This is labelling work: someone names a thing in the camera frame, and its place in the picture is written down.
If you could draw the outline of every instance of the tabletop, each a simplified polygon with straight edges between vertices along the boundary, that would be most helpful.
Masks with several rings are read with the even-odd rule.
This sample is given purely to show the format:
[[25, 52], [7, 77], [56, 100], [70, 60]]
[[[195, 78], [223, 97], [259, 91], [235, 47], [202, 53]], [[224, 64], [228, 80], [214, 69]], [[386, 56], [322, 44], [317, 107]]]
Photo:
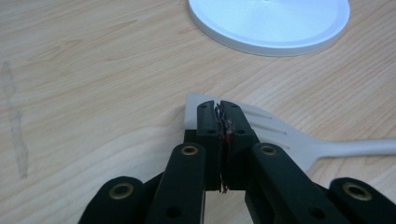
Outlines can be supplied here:
[[[1, 1], [0, 223], [77, 223], [107, 180], [162, 172], [188, 92], [329, 141], [396, 137], [396, 1], [349, 4], [332, 46], [276, 58], [212, 40], [188, 1]], [[395, 156], [322, 159], [307, 174], [396, 202]], [[243, 192], [206, 194], [205, 223], [251, 222]]]

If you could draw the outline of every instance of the white plastic disc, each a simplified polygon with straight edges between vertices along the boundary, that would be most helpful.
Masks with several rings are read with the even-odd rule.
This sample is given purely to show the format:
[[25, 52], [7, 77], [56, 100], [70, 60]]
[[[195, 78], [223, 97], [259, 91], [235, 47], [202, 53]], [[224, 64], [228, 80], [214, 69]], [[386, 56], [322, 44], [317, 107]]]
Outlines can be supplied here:
[[347, 25], [347, 0], [189, 0], [192, 19], [221, 44], [265, 56], [324, 49]]

